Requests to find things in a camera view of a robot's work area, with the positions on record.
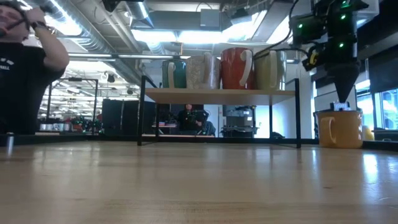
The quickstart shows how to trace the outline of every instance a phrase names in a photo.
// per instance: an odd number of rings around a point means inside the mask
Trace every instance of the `wristwatch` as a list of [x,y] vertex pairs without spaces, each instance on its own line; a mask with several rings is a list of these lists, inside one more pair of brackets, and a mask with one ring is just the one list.
[[33,22],[30,25],[32,26],[33,30],[36,30],[36,28],[42,28],[46,30],[49,29],[49,27],[47,27],[47,25],[45,25],[45,23],[41,21]]

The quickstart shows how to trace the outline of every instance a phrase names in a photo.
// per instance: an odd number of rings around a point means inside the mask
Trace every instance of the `red mug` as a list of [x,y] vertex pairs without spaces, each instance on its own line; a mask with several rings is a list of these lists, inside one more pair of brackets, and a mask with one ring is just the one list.
[[221,53],[223,89],[255,90],[252,65],[253,52],[242,47],[226,49]]

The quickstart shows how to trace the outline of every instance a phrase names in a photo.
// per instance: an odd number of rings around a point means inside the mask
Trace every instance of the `mug handle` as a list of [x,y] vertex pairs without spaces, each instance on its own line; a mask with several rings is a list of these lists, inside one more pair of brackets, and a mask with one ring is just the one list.
[[169,78],[169,88],[174,88],[174,70],[175,70],[174,62],[170,62],[167,68],[168,71],[167,78]]
[[326,117],[321,119],[321,124],[320,127],[322,129],[323,133],[326,133],[326,135],[329,137],[328,143],[336,144],[336,137],[333,137],[331,133],[331,124],[335,122],[334,117]]
[[212,58],[212,54],[209,52],[205,53],[205,74],[203,76],[203,81],[202,83],[206,84],[209,82],[209,78],[210,78],[210,67],[211,67],[211,58]]
[[251,52],[251,50],[244,50],[241,53],[241,59],[242,59],[242,61],[246,61],[246,64],[244,66],[243,76],[242,76],[242,79],[239,81],[239,84],[241,86],[245,86],[246,82],[248,81],[251,69],[252,69],[253,52]]
[[269,83],[271,88],[275,88],[278,76],[278,54],[275,50],[271,50],[269,56],[271,58],[271,77]]

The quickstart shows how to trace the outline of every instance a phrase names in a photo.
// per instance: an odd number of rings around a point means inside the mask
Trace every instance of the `yellow mug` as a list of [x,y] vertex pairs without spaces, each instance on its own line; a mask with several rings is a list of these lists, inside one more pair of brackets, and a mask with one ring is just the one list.
[[321,111],[317,116],[319,144],[322,147],[341,149],[362,147],[362,112]]

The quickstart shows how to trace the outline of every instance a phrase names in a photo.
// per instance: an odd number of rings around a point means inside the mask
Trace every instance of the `green mug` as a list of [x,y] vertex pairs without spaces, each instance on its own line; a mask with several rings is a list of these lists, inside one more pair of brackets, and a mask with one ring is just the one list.
[[187,64],[183,60],[166,60],[162,64],[163,88],[187,87]]

